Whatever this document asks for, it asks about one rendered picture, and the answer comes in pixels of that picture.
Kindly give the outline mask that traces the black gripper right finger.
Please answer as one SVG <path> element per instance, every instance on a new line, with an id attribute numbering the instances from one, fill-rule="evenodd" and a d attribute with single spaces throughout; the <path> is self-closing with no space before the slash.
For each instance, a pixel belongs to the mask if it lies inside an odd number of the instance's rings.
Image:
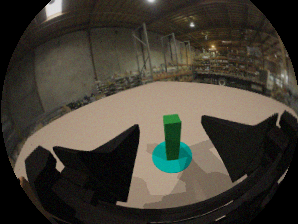
<path id="1" fill-rule="evenodd" d="M 250 165 L 259 147 L 262 147 L 266 133 L 277 125 L 277 119 L 278 113 L 274 113 L 261 123 L 246 125 L 221 119 L 221 117 L 216 119 L 216 117 L 202 115 L 202 127 L 212 140 L 218 155 L 221 156 L 233 183 L 246 175 L 247 165 Z"/>

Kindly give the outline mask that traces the cyan circle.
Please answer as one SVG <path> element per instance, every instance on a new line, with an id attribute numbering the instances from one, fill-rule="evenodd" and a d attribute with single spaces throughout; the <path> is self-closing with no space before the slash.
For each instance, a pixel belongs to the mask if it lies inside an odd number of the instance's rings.
<path id="1" fill-rule="evenodd" d="M 158 144 L 152 153 L 152 159 L 154 165 L 158 169 L 161 169 L 162 172 L 166 173 L 178 173 L 185 171 L 186 168 L 189 167 L 190 161 L 192 161 L 192 151 L 190 151 L 190 147 L 185 143 L 180 143 L 180 157 L 178 160 L 166 160 L 165 153 L 165 145 L 166 141 L 162 141 L 162 143 Z"/>

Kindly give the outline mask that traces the green rectangular post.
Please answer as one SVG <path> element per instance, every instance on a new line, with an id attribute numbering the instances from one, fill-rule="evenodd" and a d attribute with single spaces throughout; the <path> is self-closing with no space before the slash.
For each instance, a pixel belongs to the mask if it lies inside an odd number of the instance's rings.
<path id="1" fill-rule="evenodd" d="M 181 120 L 178 113 L 164 117 L 166 160 L 178 160 L 180 157 Z"/>

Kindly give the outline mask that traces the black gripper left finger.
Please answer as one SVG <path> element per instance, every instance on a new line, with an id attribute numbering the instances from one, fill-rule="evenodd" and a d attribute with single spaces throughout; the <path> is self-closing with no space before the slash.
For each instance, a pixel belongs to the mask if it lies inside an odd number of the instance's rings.
<path id="1" fill-rule="evenodd" d="M 94 181 L 117 197 L 117 201 L 128 201 L 130 181 L 132 181 L 134 160 L 138 151 L 138 124 L 126 129 L 121 135 L 110 139 L 93 151 L 53 147 L 61 164 L 74 171 L 92 176 Z"/>

